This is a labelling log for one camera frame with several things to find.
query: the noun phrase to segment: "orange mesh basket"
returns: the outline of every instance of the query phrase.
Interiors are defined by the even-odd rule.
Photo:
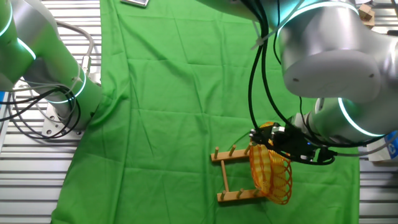
[[[267,122],[261,128],[273,125]],[[249,154],[254,185],[270,201],[285,205],[292,196],[292,167],[290,160],[268,150],[265,145],[252,146]]]

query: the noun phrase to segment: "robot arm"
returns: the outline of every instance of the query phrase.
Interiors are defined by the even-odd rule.
[[[239,2],[231,6],[230,0],[199,1],[247,17],[243,9],[237,10],[245,7]],[[256,5],[255,0],[241,2]],[[277,0],[261,2],[256,10],[265,10],[270,28],[277,27],[278,16],[287,21],[277,32],[286,88],[297,96],[319,98],[311,112],[290,119],[296,128],[269,127],[262,130],[266,138],[291,155],[308,144],[304,153],[296,153],[300,157],[310,156],[316,147],[369,142],[398,128],[398,39],[365,27],[351,0],[279,0],[280,15]],[[303,133],[312,138],[303,138]]]
[[[101,98],[101,87],[93,83],[62,43],[57,23],[39,0],[0,0],[0,90],[9,91],[24,77],[31,86],[63,85],[72,90],[81,106],[77,130],[85,129]],[[51,88],[38,88],[43,94]],[[63,94],[46,100],[60,117],[71,113]],[[72,111],[74,124],[77,111]]]

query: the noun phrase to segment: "wrinkled green cloth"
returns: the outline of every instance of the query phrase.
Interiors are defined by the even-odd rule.
[[[141,9],[101,0],[101,23],[103,99],[52,223],[358,223],[359,161],[352,158],[325,167],[294,164],[288,205],[217,202],[224,184],[210,154],[216,146],[227,151],[252,128],[251,21],[196,1],[152,0]],[[299,98],[285,89],[269,48],[272,95],[292,116]],[[253,98],[258,123],[279,120],[259,72]],[[304,111],[313,102],[305,100]],[[248,162],[227,162],[226,171],[231,190],[253,189]]]

